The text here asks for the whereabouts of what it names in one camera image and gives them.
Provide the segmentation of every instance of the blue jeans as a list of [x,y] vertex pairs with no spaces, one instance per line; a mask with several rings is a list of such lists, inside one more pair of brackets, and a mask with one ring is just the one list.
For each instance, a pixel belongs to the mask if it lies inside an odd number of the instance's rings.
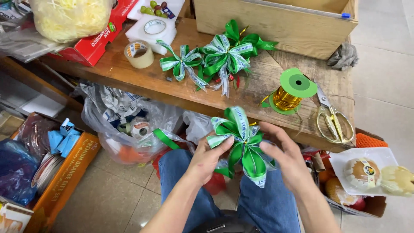
[[[191,157],[189,151],[178,149],[167,152],[159,160],[161,204],[187,170]],[[240,182],[237,212],[240,219],[257,226],[261,232],[300,233],[295,198],[283,184],[280,170],[267,173],[263,189],[244,175]],[[195,198],[183,232],[187,233],[205,221],[221,216],[221,211],[214,204],[210,193],[202,187]]]

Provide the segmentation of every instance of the gray rag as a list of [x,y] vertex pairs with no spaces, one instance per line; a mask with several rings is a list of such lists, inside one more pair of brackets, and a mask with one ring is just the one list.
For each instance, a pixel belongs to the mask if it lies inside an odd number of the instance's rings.
[[350,43],[344,42],[328,59],[327,65],[332,66],[334,69],[346,70],[349,66],[354,67],[358,64],[358,54],[356,53],[355,46]]

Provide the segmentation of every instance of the scissors handle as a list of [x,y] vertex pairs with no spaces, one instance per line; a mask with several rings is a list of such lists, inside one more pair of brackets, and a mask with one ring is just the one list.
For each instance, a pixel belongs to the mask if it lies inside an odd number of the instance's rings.
[[[337,114],[342,115],[346,119],[347,125],[349,125],[349,127],[352,130],[352,136],[348,140],[344,139],[344,136],[343,136],[343,133],[342,133],[342,128],[341,128],[341,125],[339,124]],[[329,131],[331,131],[331,134],[333,135],[333,140],[330,137],[326,136],[320,128],[319,118],[320,118],[321,115],[323,115],[323,117],[325,118],[325,122],[326,122],[326,124],[329,128]],[[325,107],[320,106],[319,110],[318,110],[316,124],[318,126],[318,129],[319,129],[321,135],[325,139],[327,139],[328,141],[330,141],[332,143],[348,143],[355,136],[355,131],[354,131],[354,128],[352,127],[351,122],[348,120],[348,118],[343,113],[337,111],[336,108],[334,108],[334,107],[329,107],[329,110],[328,110]]]

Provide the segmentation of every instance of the wooden table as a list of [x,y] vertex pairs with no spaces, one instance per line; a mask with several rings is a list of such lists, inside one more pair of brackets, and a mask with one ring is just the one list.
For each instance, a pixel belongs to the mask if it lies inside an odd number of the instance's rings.
[[[176,54],[179,54],[180,45],[188,44],[190,49],[193,49],[210,43],[213,37],[198,33],[194,19],[181,19],[177,25],[177,31],[171,45]],[[282,51],[261,51],[259,56],[251,59],[250,70],[253,74],[250,75],[249,84],[245,85],[242,78],[240,88],[235,90],[233,84],[230,83],[230,98],[227,99],[220,96],[221,89],[208,93],[202,90],[196,92],[195,84],[187,76],[181,82],[177,82],[173,78],[172,69],[162,72],[158,60],[164,56],[159,54],[155,54],[155,61],[148,68],[133,68],[123,53],[125,46],[129,43],[124,32],[121,32],[114,42],[107,46],[106,53],[95,67],[85,67],[78,63],[58,61],[49,57],[43,57],[41,60],[63,73],[212,117],[222,117],[224,109],[238,105],[244,108],[250,123],[254,121],[273,123],[284,128],[296,142],[313,147],[340,152],[355,144],[332,144],[320,136],[315,125],[319,105],[316,95],[304,99],[298,114],[289,116],[278,114],[270,107],[258,106],[265,96],[280,86],[281,73],[288,68],[297,67],[310,79],[319,83],[328,95],[331,104],[348,116],[353,123],[354,99],[349,71],[332,70],[326,66],[326,61],[301,55]],[[167,81],[166,77],[172,77],[173,81]],[[323,130],[325,134],[329,134],[326,126]]]

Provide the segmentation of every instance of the ribbon bow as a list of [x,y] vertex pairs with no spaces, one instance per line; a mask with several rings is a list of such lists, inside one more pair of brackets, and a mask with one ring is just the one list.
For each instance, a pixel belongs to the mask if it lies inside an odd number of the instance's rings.
[[219,72],[220,83],[212,86],[213,91],[223,85],[221,96],[226,95],[229,98],[229,73],[237,73],[242,69],[250,67],[248,61],[243,58],[243,54],[253,51],[251,43],[245,43],[234,48],[230,48],[230,42],[224,35],[216,35],[210,44],[203,47],[205,69],[203,73],[213,75]]
[[275,46],[278,42],[267,42],[263,41],[260,36],[256,33],[249,34],[242,39],[240,39],[242,33],[249,27],[248,25],[245,29],[243,29],[240,33],[238,31],[237,22],[232,19],[228,23],[226,23],[226,31],[223,33],[227,38],[231,39],[230,44],[232,46],[238,46],[240,44],[251,43],[253,45],[253,51],[251,53],[246,54],[244,57],[249,58],[251,55],[257,56],[258,49],[266,49],[266,50],[276,50]]
[[220,160],[214,171],[232,179],[234,165],[241,161],[244,174],[257,186],[264,188],[266,172],[275,170],[276,167],[274,160],[269,161],[257,146],[263,137],[263,133],[259,132],[260,126],[249,126],[244,110],[238,106],[227,108],[224,115],[227,119],[219,117],[211,119],[217,135],[208,136],[207,142],[211,148],[214,148],[233,135],[234,144],[227,160]]
[[[167,57],[167,58],[161,58],[159,60],[159,64],[161,66],[162,71],[169,70],[173,68],[173,74],[177,81],[183,80],[185,76],[184,70],[187,71],[187,73],[190,75],[191,80],[199,86],[201,89],[203,89],[205,92],[207,92],[205,86],[209,86],[208,83],[206,83],[202,77],[203,77],[203,71],[201,67],[202,63],[202,56],[200,53],[198,53],[198,48],[195,48],[191,51],[189,51],[188,45],[181,45],[180,46],[180,55],[181,57],[177,56],[170,45],[165,43],[162,40],[156,40],[156,43],[166,48],[170,53],[172,53],[174,56]],[[195,75],[193,66],[198,66],[198,75]]]

